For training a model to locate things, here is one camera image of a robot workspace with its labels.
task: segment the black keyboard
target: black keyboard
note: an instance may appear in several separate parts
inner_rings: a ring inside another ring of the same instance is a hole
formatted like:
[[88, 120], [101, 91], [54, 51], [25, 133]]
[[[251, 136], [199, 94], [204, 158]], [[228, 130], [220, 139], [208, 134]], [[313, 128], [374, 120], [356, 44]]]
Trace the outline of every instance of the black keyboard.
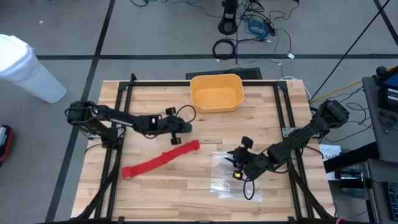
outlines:
[[193, 77], [198, 75], [220, 75], [220, 74], [237, 74], [242, 80], [262, 80], [260, 68], [242, 68], [242, 69], [230, 69], [230, 70], [219, 70], [210, 72], [193, 72], [186, 73], [185, 78], [191, 80]]
[[386, 195], [390, 218], [394, 221], [398, 221], [398, 184], [383, 182], [382, 185]]

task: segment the red fabric strip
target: red fabric strip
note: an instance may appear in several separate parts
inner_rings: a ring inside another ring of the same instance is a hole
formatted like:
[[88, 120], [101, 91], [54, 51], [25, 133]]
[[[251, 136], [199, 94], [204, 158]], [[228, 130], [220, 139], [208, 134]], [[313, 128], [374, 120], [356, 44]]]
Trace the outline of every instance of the red fabric strip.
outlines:
[[178, 156], [184, 155], [190, 151], [198, 150], [200, 148], [199, 141], [194, 140], [190, 143], [186, 143], [185, 145], [176, 147], [169, 152], [163, 152], [161, 156], [151, 159], [150, 161], [143, 162], [142, 164], [138, 164], [132, 167], [123, 167], [122, 168], [122, 177], [123, 179], [133, 178], [139, 174], [146, 173], [153, 169], [156, 169]]

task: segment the white plastic bucket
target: white plastic bucket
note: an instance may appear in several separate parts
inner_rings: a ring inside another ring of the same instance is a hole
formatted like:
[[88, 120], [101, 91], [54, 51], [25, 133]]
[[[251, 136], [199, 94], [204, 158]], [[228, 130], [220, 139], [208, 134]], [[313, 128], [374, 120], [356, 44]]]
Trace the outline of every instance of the white plastic bucket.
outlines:
[[17, 37], [0, 34], [0, 78], [32, 95], [55, 103], [67, 89], [37, 60], [33, 50]]

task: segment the metal bracket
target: metal bracket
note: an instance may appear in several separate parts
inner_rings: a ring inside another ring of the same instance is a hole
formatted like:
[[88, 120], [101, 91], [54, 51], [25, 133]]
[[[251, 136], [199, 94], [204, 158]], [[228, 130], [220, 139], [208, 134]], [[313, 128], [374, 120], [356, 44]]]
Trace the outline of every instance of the metal bracket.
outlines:
[[[282, 128], [282, 134], [283, 134], [284, 137], [288, 137], [289, 134], [292, 131], [297, 130], [297, 129], [300, 129], [300, 128]], [[313, 138], [320, 138], [320, 135], [319, 134], [314, 134], [312, 137]]]

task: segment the clear plastic bag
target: clear plastic bag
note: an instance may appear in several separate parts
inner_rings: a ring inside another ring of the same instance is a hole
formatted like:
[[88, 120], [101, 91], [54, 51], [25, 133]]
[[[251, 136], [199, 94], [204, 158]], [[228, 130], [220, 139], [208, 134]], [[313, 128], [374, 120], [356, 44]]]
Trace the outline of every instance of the clear plastic bag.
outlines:
[[[235, 168], [225, 157], [231, 158], [232, 155], [226, 152], [213, 152], [211, 160], [211, 184], [210, 191], [218, 193], [218, 198], [231, 198], [246, 200], [243, 195], [244, 181], [236, 180], [232, 177]], [[261, 178], [254, 181], [256, 187], [254, 196], [251, 199], [255, 202], [262, 202]], [[252, 195], [252, 182], [246, 183], [246, 196]]]

